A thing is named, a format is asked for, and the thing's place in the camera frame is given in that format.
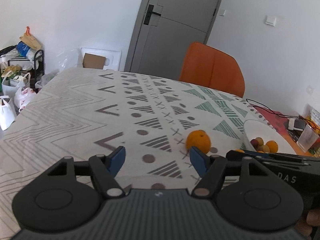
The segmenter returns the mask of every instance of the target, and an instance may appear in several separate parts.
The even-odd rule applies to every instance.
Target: orange plastic bag handle
[[[31,34],[30,34],[30,27],[29,27],[29,26],[27,26],[26,35],[27,35],[27,36],[31,36]]]

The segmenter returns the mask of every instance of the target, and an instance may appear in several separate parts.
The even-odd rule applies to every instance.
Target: table
[[[126,148],[116,177],[130,188],[188,188],[200,180],[185,139],[204,130],[211,154],[244,147],[245,120],[267,120],[245,100],[165,78],[72,68],[48,83],[0,142],[0,239],[19,230],[14,195],[64,156],[88,160]],[[90,184],[88,177],[79,181]]]

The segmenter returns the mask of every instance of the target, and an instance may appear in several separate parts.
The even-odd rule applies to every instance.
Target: door handle
[[[152,14],[161,16],[160,13],[154,12],[154,11],[153,11],[153,8],[154,8],[154,5],[149,4],[148,10],[147,10],[147,13],[146,13],[146,18],[144,19],[144,23],[143,23],[144,25],[149,25],[150,18],[151,18],[151,15],[152,15]]]

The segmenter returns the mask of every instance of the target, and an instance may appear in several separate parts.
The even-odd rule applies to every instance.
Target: cardboard box
[[[86,53],[86,54],[84,54],[83,67],[84,68],[103,69],[105,61],[106,61],[105,57]]]

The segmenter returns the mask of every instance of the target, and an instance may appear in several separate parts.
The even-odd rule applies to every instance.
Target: light switch
[[[220,16],[225,16],[225,15],[226,15],[226,10],[220,9],[220,10],[219,10],[219,15],[220,15]]]
[[[265,24],[276,26],[277,18],[275,16],[267,16]]]

